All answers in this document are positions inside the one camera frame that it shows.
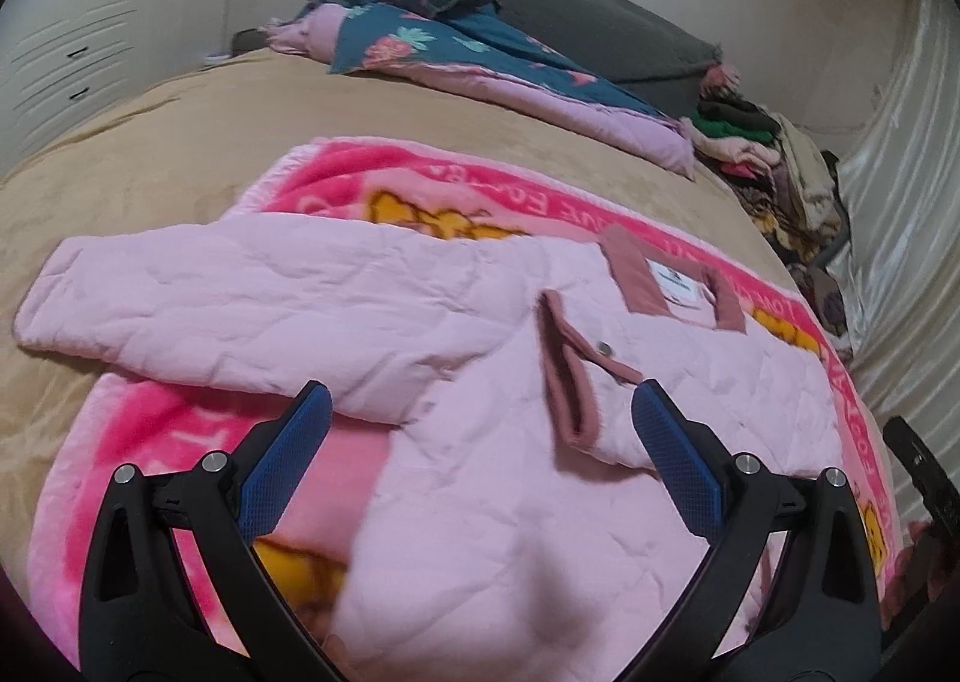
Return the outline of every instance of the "blue floral blanket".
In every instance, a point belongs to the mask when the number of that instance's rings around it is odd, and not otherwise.
[[[501,22],[496,0],[310,0],[299,17],[325,2],[350,9],[337,38],[332,73],[405,62],[478,65],[586,103],[663,115]]]

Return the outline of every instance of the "satin curtain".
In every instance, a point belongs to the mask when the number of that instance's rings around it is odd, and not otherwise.
[[[834,260],[853,378],[877,422],[901,414],[960,479],[960,11],[910,0],[880,108],[838,166],[851,243]],[[901,518],[923,516],[894,464]]]

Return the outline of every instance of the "gray headboard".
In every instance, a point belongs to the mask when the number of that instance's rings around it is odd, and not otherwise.
[[[719,46],[629,0],[500,0],[501,19],[672,116],[697,105]]]

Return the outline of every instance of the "clothing label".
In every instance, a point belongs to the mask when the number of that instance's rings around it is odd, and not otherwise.
[[[690,304],[699,302],[698,284],[690,276],[678,273],[666,265],[660,265],[659,262],[650,262],[650,269],[654,272],[654,278],[656,283],[659,284],[664,298],[670,303]]]

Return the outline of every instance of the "drawer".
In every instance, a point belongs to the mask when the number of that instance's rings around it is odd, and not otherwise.
[[[133,48],[136,10],[128,3],[89,11],[44,36],[32,35],[13,49],[5,68],[4,91],[14,105],[33,99],[51,86]]]
[[[93,62],[25,100],[13,112],[11,156],[22,160],[130,91],[126,54]]]

